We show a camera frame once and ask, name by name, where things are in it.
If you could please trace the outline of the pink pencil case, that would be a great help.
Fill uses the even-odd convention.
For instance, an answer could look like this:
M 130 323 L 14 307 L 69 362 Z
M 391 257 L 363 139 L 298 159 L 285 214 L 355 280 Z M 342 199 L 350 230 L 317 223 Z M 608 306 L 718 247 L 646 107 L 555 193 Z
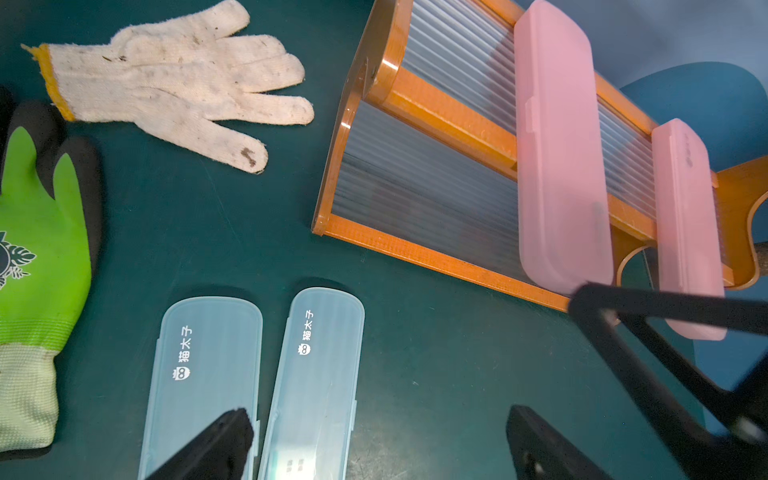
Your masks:
M 659 288 L 724 297 L 723 268 L 707 148 L 672 119 L 652 131 Z
M 519 251 L 538 286 L 570 295 L 613 279 L 590 41 L 535 1 L 514 27 Z

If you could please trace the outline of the blue pencil case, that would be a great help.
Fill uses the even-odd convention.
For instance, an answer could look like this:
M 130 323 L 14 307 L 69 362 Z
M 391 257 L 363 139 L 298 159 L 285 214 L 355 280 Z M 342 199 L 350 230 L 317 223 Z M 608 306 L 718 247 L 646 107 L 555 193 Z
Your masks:
M 365 309 L 312 287 L 292 300 L 258 472 L 260 479 L 343 479 L 357 408 Z
M 222 296 L 168 308 L 156 342 L 138 477 L 145 479 L 223 413 L 257 419 L 263 317 Z

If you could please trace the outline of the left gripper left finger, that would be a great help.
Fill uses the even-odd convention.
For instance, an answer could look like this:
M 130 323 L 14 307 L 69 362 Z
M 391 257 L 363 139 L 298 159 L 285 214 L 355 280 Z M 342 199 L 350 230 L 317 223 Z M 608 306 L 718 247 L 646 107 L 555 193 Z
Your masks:
M 149 480 L 241 479 L 254 439 L 244 408 L 223 413 L 175 455 L 155 470 Z

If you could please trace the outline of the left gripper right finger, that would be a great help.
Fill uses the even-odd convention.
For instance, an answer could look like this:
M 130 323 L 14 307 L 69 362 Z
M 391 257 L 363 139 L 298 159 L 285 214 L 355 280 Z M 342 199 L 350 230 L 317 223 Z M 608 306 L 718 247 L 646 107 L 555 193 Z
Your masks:
M 506 437 L 518 479 L 611 479 L 527 406 L 511 407 Z

